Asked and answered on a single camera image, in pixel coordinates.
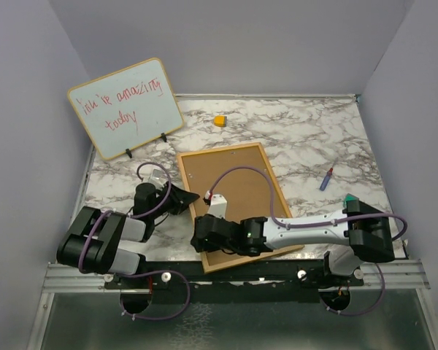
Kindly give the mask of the yellow picture frame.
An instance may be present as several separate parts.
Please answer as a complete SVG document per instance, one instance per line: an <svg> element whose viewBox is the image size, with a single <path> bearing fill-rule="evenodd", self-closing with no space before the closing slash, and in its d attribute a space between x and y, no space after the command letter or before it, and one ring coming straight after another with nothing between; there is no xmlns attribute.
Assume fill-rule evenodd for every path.
<svg viewBox="0 0 438 350"><path fill-rule="evenodd" d="M213 190L227 200L226 219L240 222L251 217L268 217L274 193L274 214L292 217L264 147L256 143L177 154L185 189L204 196L225 171L239 167L222 178Z"/></svg>

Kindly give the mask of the small whiteboard yellow rim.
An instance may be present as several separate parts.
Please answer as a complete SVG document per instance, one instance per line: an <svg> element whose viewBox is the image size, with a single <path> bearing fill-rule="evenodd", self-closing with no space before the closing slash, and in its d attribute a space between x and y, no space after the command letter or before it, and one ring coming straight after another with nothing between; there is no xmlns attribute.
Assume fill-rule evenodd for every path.
<svg viewBox="0 0 438 350"><path fill-rule="evenodd" d="M185 123L158 58L73 87L67 98L104 160L120 157Z"/></svg>

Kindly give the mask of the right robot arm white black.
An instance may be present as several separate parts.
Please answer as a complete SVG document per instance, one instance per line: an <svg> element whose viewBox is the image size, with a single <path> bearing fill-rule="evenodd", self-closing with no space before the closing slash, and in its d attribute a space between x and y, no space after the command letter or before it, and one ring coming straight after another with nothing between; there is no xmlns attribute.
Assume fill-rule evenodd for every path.
<svg viewBox="0 0 438 350"><path fill-rule="evenodd" d="M196 217L191 245L197 252L228 250L257 257L295 245L332 244L320 268L322 280L337 285L361 263L394 260L390 213L353 199L343 209L315 217L253 217L228 221L217 214Z"/></svg>

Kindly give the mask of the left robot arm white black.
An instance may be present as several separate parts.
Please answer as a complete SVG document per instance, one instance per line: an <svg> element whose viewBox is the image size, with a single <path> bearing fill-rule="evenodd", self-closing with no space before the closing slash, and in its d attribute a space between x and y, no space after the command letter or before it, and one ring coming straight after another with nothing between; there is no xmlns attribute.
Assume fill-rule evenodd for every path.
<svg viewBox="0 0 438 350"><path fill-rule="evenodd" d="M82 273L118 273L128 286L140 287L147 277L140 265L145 258L120 248L119 243L147 242L159 217L181 214L198 199L198 194L173 184L157 188L144 182L135 188L132 216L85 206L58 246L57 262Z"/></svg>

